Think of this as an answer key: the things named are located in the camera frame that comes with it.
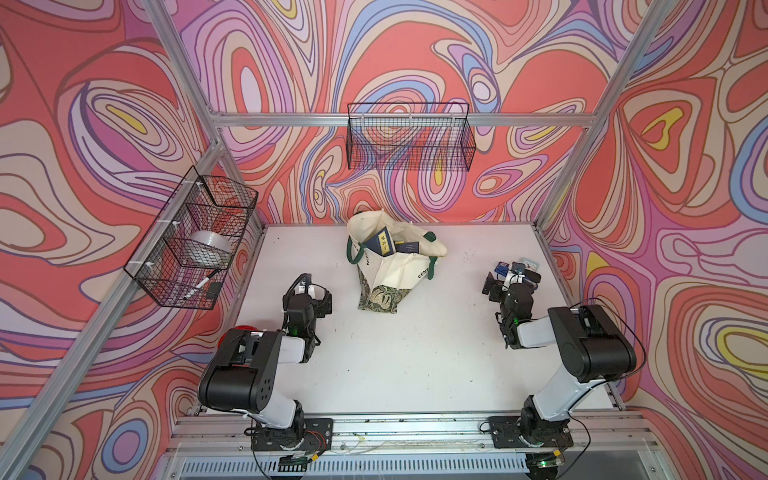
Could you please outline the cream canvas tote bag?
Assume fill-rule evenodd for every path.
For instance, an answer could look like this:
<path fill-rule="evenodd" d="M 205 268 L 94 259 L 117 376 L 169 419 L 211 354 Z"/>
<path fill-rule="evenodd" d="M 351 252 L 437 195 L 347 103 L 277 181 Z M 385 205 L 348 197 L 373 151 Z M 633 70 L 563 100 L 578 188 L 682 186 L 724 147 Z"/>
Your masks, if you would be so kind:
<path fill-rule="evenodd" d="M 363 243 L 387 227 L 394 242 L 418 241 L 419 254 L 395 252 L 381 257 Z M 395 314 L 402 300 L 419 284 L 435 276 L 438 261 L 448 254 L 437 235 L 409 222 L 394 220 L 386 212 L 365 211 L 346 224 L 347 261 L 356 268 L 361 287 L 358 308 L 363 311 Z"/>

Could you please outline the dark blue book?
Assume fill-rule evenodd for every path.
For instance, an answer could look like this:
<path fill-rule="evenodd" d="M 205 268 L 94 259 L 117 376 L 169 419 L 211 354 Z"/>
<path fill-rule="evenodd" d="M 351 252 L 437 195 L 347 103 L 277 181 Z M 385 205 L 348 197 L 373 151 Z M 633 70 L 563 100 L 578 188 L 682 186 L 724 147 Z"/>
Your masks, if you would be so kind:
<path fill-rule="evenodd" d="M 405 254 L 419 254 L 420 243 L 418 241 L 401 241 L 395 243 L 395 251 Z"/>
<path fill-rule="evenodd" d="M 363 246 L 381 257 L 388 257 L 396 252 L 395 242 L 387 227 L 373 234 L 363 243 Z"/>

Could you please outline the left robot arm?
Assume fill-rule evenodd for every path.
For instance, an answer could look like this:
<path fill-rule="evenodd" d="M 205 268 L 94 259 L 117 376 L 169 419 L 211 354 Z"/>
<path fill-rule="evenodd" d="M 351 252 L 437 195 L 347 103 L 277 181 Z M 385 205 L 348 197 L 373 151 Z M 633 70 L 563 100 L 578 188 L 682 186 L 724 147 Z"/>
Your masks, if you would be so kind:
<path fill-rule="evenodd" d="M 243 414 L 272 430 L 302 430 L 300 402 L 280 393 L 278 367 L 310 361 L 321 344 L 317 322 L 333 310 L 332 294 L 299 275 L 282 296 L 278 330 L 232 328 L 220 339 L 198 385 L 198 401 L 220 412 Z"/>

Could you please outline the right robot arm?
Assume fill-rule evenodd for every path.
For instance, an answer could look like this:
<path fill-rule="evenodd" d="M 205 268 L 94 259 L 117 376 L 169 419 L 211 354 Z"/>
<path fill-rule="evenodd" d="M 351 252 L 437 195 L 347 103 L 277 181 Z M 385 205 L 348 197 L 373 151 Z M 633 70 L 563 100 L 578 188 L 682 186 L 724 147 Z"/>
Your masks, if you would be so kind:
<path fill-rule="evenodd" d="M 533 294 L 539 282 L 536 272 L 508 270 L 505 278 L 490 272 L 482 288 L 482 294 L 499 305 L 495 320 L 507 348 L 554 345 L 560 356 L 560 367 L 545 387 L 524 402 L 518 424 L 527 435 L 565 427 L 573 408 L 593 389 L 637 367 L 635 348 L 601 306 L 550 307 L 545 316 L 535 318 Z"/>

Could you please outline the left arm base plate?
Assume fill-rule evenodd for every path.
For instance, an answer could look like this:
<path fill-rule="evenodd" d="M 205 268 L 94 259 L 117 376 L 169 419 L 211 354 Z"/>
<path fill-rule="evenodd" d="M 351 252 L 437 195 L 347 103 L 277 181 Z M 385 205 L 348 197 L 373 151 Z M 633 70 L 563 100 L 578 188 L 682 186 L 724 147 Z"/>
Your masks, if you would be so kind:
<path fill-rule="evenodd" d="M 248 427 L 244 434 L 250 438 L 255 452 L 305 452 L 320 454 L 332 447 L 334 420 L 330 417 L 311 417 L 295 420 L 287 429 Z"/>

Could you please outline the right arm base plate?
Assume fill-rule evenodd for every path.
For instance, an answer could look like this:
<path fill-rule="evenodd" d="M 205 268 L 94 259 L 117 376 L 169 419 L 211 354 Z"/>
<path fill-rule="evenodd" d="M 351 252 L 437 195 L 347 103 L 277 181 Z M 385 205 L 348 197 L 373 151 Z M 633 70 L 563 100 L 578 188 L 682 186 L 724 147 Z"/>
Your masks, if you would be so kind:
<path fill-rule="evenodd" d="M 550 422 L 519 416 L 487 419 L 497 449 L 568 449 L 574 445 L 568 421 Z"/>

